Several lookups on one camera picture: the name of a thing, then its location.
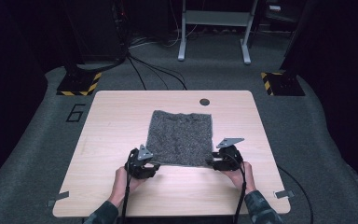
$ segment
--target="sleeve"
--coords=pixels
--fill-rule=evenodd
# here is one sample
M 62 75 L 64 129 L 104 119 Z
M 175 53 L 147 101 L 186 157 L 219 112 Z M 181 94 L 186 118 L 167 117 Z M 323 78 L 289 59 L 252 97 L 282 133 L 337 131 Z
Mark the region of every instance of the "sleeve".
M 260 191 L 255 190 L 245 196 L 249 216 L 254 224 L 281 224 L 281 217 L 271 208 Z
M 89 215 L 84 224 L 113 224 L 117 216 L 117 208 L 112 203 L 106 201 Z

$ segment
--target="hand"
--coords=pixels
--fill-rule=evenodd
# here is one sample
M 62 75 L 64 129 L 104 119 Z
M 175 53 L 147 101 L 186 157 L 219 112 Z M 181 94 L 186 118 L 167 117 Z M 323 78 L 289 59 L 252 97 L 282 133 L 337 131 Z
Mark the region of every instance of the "hand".
M 246 195 L 246 194 L 256 190 L 255 180 L 253 177 L 251 163 L 249 163 L 247 161 L 243 161 L 242 169 L 245 172 L 245 180 L 246 180 L 245 195 Z M 241 173 L 240 169 L 238 169 L 236 171 L 221 171 L 221 173 L 228 176 L 238 190 L 242 190 L 243 177 L 242 177 L 242 173 Z
M 130 193 L 134 192 L 138 186 L 143 184 L 146 179 L 131 178 Z M 127 187 L 127 171 L 124 166 L 116 170 L 115 183 L 112 187 L 112 193 L 107 201 L 111 202 L 115 207 L 119 208 L 124 200 Z

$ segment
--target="wooden table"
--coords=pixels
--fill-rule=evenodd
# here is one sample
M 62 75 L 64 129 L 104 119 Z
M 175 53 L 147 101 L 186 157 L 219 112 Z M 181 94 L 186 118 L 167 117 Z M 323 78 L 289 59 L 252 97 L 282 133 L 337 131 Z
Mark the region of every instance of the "wooden table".
M 201 105 L 203 98 L 210 104 Z M 146 144 L 154 110 L 211 114 L 214 146 L 225 137 L 245 138 L 236 147 L 253 165 L 256 187 L 278 213 L 289 212 L 287 198 L 274 196 L 284 188 L 249 91 L 99 91 L 60 190 L 69 197 L 55 203 L 54 216 L 88 217 L 108 198 L 115 170 Z M 211 168 L 161 166 L 130 196 L 127 216 L 233 215 L 239 197 L 228 177 Z

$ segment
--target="small round object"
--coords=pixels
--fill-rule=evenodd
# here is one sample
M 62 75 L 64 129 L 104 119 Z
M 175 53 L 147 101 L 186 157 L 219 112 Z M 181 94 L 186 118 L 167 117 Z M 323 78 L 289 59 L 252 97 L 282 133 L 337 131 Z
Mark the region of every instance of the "small round object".
M 200 104 L 201 105 L 209 105 L 211 102 L 208 99 L 200 99 Z

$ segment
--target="wire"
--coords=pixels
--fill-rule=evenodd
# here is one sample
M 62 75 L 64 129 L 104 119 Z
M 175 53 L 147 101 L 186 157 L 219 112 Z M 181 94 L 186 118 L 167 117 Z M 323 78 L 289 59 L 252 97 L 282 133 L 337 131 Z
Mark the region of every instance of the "wire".
M 138 74 L 138 77 L 141 80 L 142 85 L 144 86 L 144 90 L 146 91 L 146 86 L 145 86 L 144 80 L 142 79 L 141 74 L 139 73 L 138 69 L 136 69 L 135 65 L 133 64 L 133 62 L 131 60 L 131 56 L 128 55 L 127 58 L 129 59 L 130 63 L 132 64 L 133 69 L 135 69 L 136 73 Z
M 147 65 L 144 65 L 141 63 L 141 65 L 145 66 L 146 68 L 148 68 L 150 71 L 152 71 L 161 81 L 162 83 L 164 83 L 164 86 L 165 88 L 168 90 L 168 86 L 167 86 L 167 83 L 162 79 L 162 77 L 155 71 L 153 70 L 151 67 L 147 66 Z
M 138 59 L 137 57 L 134 57 L 134 56 L 132 56 L 132 55 L 130 55 L 130 54 L 128 55 L 128 58 L 129 58 L 129 59 L 133 59 L 133 60 L 136 61 L 137 63 L 140 63 L 141 65 L 146 66 L 146 67 L 149 68 L 149 69 L 159 71 L 159 72 L 161 72 L 161 73 L 164 73 L 165 75 L 168 75 L 168 76 L 171 76 L 171 77 L 175 78 L 176 80 L 178 80 L 178 81 L 182 84 L 182 87 L 184 88 L 184 90 L 187 90 L 187 86 L 186 86 L 186 84 L 185 84 L 185 79 L 184 79 L 184 77 L 183 77 L 180 73 L 174 72 L 174 71 L 172 71 L 172 70 L 170 70 L 170 69 L 167 69 L 167 68 L 162 68 L 162 67 L 153 65 L 153 64 L 151 64 L 151 63 L 146 63 L 146 62 L 144 62 L 144 61 L 142 61 L 142 60 Z M 177 77 L 176 75 L 174 75 L 173 73 L 180 74 L 179 76 L 180 76 L 183 80 L 180 79 L 179 77 Z
M 143 45 L 158 44 L 158 43 L 159 43 L 158 41 L 145 42 L 145 43 L 142 43 L 142 44 L 138 44 L 138 45 L 135 45 L 135 46 L 131 46 L 131 47 L 129 47 L 129 49 L 138 48 L 138 47 L 141 47 L 141 46 L 143 46 Z
M 121 210 L 121 220 L 120 223 L 124 224 L 126 222 L 126 212 L 127 212 L 127 202 L 130 195 L 130 182 L 132 179 L 132 175 L 130 174 L 130 157 L 132 152 L 130 152 L 129 157 L 127 158 L 127 185 L 126 185 L 126 194 L 124 195 L 124 203 L 123 208 Z
M 296 184 L 298 184 L 298 186 L 300 187 L 301 191 L 304 193 L 305 198 L 307 199 L 307 203 L 308 206 L 310 207 L 310 224 L 313 223 L 313 208 L 312 208 L 312 204 L 310 203 L 310 197 L 308 196 L 308 194 L 305 192 L 304 188 L 300 185 L 300 183 L 292 176 L 289 174 L 289 172 L 287 172 L 286 170 L 284 170 L 280 165 L 277 164 L 277 167 L 284 171 L 290 178 L 292 178 Z
M 139 43 L 139 42 L 141 42 L 141 41 L 145 41 L 146 39 L 148 39 L 148 37 L 146 37 L 146 36 L 144 36 L 144 37 L 138 37 L 137 39 L 133 39 L 132 41 L 131 41 L 131 45 L 134 45 L 134 44 L 137 44 L 137 43 Z
M 245 168 L 243 167 L 243 169 L 242 169 L 243 163 L 242 163 L 242 165 L 240 165 L 237 162 L 237 160 L 235 160 L 235 158 L 232 157 L 231 155 L 228 155 L 227 153 L 220 153 L 220 155 L 225 155 L 225 156 L 230 157 L 231 160 L 234 161 L 240 167 L 240 171 L 241 171 L 242 178 L 243 178 L 241 196 L 240 196 L 240 200 L 238 201 L 237 210 L 235 211 L 235 216 L 234 216 L 234 220 L 233 220 L 233 224 L 237 224 L 238 223 L 238 217 L 240 215 L 240 210 L 241 210 L 242 203 L 243 203 L 243 199 L 245 197 L 246 179 L 245 179 L 245 172 L 243 171 Z
M 180 36 L 180 34 L 179 34 L 179 25 L 178 25 L 178 21 L 176 20 L 175 13 L 173 12 L 172 0 L 170 0 L 170 7 L 171 7 L 171 13 L 172 13 L 172 16 L 173 16 L 173 20 L 175 21 L 175 25 L 176 25 L 177 37 L 176 37 L 176 40 L 173 42 L 173 44 L 163 45 L 164 47 L 167 47 L 167 48 L 172 47 L 173 45 L 175 45 L 178 42 L 178 40 L 180 39 L 179 38 L 179 36 Z
M 205 0 L 202 1 L 202 9 L 201 9 L 201 11 L 203 11 L 204 7 L 205 7 Z M 188 34 L 186 35 L 186 38 L 187 38 L 189 35 L 191 35 L 191 33 L 193 33 L 193 31 L 197 28 L 197 26 L 198 26 L 198 25 L 194 26 L 194 28 L 190 31 L 190 33 L 188 33 Z

